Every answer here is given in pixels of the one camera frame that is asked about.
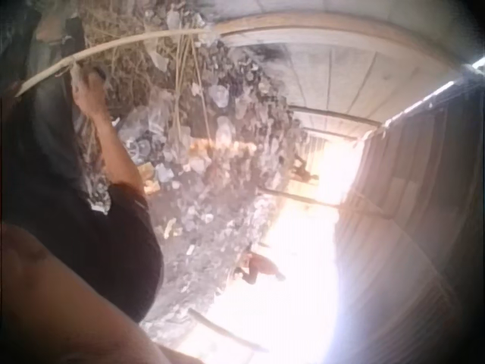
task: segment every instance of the skin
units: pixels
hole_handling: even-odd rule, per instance
[[[132,162],[111,123],[102,78],[95,71],[84,74],[79,68],[74,68],[71,73],[74,80],[74,102],[95,125],[108,179],[113,184],[126,184],[144,196],[143,182],[138,168]]]
[[[105,112],[102,83],[92,75],[86,80],[74,90],[75,101],[98,129],[110,180],[142,194],[136,166]],[[2,98],[2,106],[9,100]],[[4,111],[9,110],[2,108],[2,123],[14,122]],[[170,364],[135,322],[33,235],[3,222],[1,234],[0,347],[26,362]]]

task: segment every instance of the corrugated metal roof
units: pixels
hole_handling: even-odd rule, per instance
[[[328,362],[436,362],[483,314],[483,81],[366,141],[348,195],[390,221],[337,224],[340,314]]]

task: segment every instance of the dry grass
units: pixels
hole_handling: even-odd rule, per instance
[[[131,36],[146,31],[139,15],[127,16],[112,10],[107,0],[85,0],[80,3],[80,16],[86,38],[86,47]],[[174,61],[177,45],[171,39],[159,39],[157,51]],[[142,42],[124,45],[90,58],[90,64],[101,66],[109,75],[108,104],[113,116],[126,116],[139,105],[146,105],[154,85],[174,89],[170,70],[161,72],[153,65]]]

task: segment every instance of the bamboo pole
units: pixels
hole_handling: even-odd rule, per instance
[[[261,345],[252,343],[251,341],[244,340],[241,337],[238,337],[235,334],[229,332],[225,328],[222,328],[221,326],[216,325],[215,323],[210,321],[208,318],[204,317],[203,314],[198,313],[194,309],[189,309],[188,313],[197,322],[199,322],[200,324],[204,325],[207,328],[210,328],[212,331],[217,332],[219,335],[222,335],[222,336],[227,337],[227,338],[229,338],[233,341],[236,341],[238,344],[241,344],[244,347],[248,347],[251,350],[258,351],[260,353],[267,353],[268,352],[268,349],[262,347]]]
[[[212,31],[213,30],[207,30],[207,29],[160,30],[157,32],[149,32],[149,33],[137,34],[135,36],[127,36],[124,38],[113,40],[111,42],[98,44],[94,47],[84,49],[83,51],[70,55],[66,58],[62,58],[59,62],[53,64],[51,67],[46,68],[44,71],[39,72],[35,76],[31,77],[30,79],[28,79],[22,84],[16,96],[22,95],[23,93],[25,93],[26,91],[34,87],[37,83],[45,80],[46,78],[52,76],[53,74],[56,74],[63,68],[70,67],[72,66],[72,64],[74,64],[77,61],[81,61],[92,55],[107,51],[112,48],[125,46],[126,44],[130,44],[130,43],[142,42],[143,40],[147,40],[147,39],[164,38],[168,36],[178,36],[178,35],[193,36],[196,34],[210,33]]]
[[[338,209],[339,211],[353,212],[355,214],[362,214],[362,215],[366,215],[366,216],[374,216],[374,217],[377,217],[377,218],[385,218],[386,220],[391,219],[391,216],[385,215],[382,212],[365,211],[365,210],[361,210],[361,209],[354,209],[352,207],[345,206],[345,205],[335,205],[333,203],[326,203],[326,202],[322,202],[322,201],[317,201],[316,199],[310,199],[309,197],[293,195],[291,193],[282,192],[282,191],[269,190],[266,187],[258,187],[258,190],[259,190],[259,192],[267,194],[267,195],[285,197],[287,199],[292,199],[294,201],[299,201],[299,202],[303,202],[303,203],[309,203],[311,205],[319,205],[319,206],[324,206],[324,207],[330,207],[332,209]]]

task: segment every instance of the person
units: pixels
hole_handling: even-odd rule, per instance
[[[244,252],[241,265],[234,270],[235,276],[241,278],[247,284],[255,284],[259,273],[263,275],[272,275],[278,281],[284,281],[286,277],[281,274],[280,269],[269,258],[261,254],[254,253],[249,249]]]
[[[83,48],[80,19],[59,3],[17,55],[26,78]],[[17,91],[2,98],[0,115],[0,362],[200,363],[152,343],[137,325],[161,287],[163,256],[99,74],[83,68],[72,89],[69,73],[50,77],[12,102]],[[86,119],[110,182],[106,215],[82,187],[74,126]]]
[[[317,174],[311,174],[306,170],[306,160],[301,158],[298,154],[295,154],[296,162],[299,162],[298,166],[292,167],[292,173],[298,177],[301,182],[308,183],[311,180],[320,180]]]

